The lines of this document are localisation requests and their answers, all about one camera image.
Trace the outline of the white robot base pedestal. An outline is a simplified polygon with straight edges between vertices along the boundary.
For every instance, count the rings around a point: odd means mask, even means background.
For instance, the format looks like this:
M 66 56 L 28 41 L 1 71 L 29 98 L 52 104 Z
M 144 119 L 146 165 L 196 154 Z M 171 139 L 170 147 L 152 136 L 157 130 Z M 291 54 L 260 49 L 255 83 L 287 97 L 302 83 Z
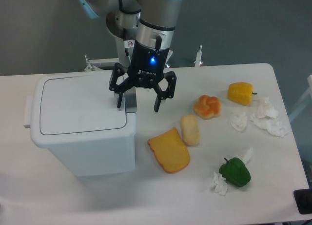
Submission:
M 135 44 L 135 36 L 126 36 L 124 38 L 114 36 L 114 38 L 117 46 L 117 58 L 90 60 L 88 59 L 87 54 L 85 54 L 86 67 L 84 71 L 99 71 L 101 69 L 110 70 L 110 68 L 117 62 L 125 67 L 130 65 Z

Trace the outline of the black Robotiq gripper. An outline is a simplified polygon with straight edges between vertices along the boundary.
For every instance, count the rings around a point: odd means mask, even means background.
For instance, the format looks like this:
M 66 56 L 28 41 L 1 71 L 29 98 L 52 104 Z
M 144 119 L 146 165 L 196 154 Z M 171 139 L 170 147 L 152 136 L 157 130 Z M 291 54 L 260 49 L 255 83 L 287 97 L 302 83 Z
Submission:
M 169 49 L 155 50 L 135 41 L 130 66 L 124 67 L 115 63 L 109 80 L 109 90 L 118 95 L 117 108 L 121 108 L 123 94 L 133 87 L 153 88 L 156 92 L 154 111 L 158 112 L 162 101 L 172 99 L 176 88 L 176 74 L 173 71 L 164 73 Z M 119 77 L 127 74 L 128 77 L 117 84 Z M 168 83 L 166 90 L 162 91 L 159 82 L 165 79 Z

